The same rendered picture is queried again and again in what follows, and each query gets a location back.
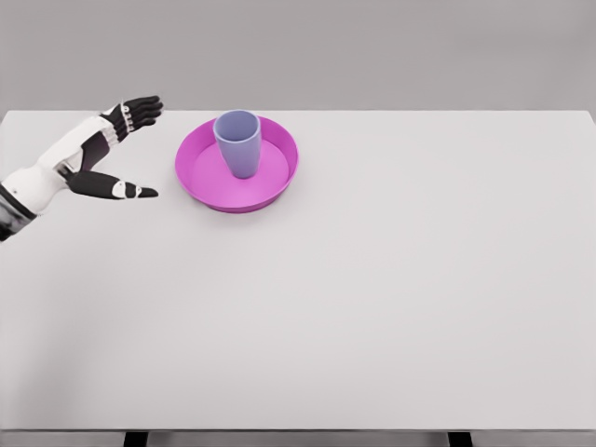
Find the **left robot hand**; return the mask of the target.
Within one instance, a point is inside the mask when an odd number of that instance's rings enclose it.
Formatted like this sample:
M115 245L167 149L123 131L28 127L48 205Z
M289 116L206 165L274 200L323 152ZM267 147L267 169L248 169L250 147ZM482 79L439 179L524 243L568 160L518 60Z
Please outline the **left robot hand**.
M126 182L94 167L131 133L153 126L162 109L163 102L156 95L120 102L61 137L38 158L38 164L56 172L67 189L81 196L110 200L157 197L153 188Z

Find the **lavender plastic cup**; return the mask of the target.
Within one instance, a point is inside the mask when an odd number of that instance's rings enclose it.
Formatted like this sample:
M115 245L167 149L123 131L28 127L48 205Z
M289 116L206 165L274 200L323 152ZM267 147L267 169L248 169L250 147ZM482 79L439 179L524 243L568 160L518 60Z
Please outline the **lavender plastic cup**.
M213 124L213 133L224 162L239 179L255 175L261 154L261 121L246 110L222 113Z

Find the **magenta round plate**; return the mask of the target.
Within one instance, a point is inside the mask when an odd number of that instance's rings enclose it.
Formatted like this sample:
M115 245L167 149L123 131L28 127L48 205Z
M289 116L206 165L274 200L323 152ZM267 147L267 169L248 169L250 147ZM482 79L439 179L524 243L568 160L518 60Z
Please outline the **magenta round plate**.
M291 184L299 166L299 150L292 135L278 122L262 116L260 165L243 180L226 166L213 132L212 119L182 140L175 156L175 173L182 188L207 207L245 213L267 207Z

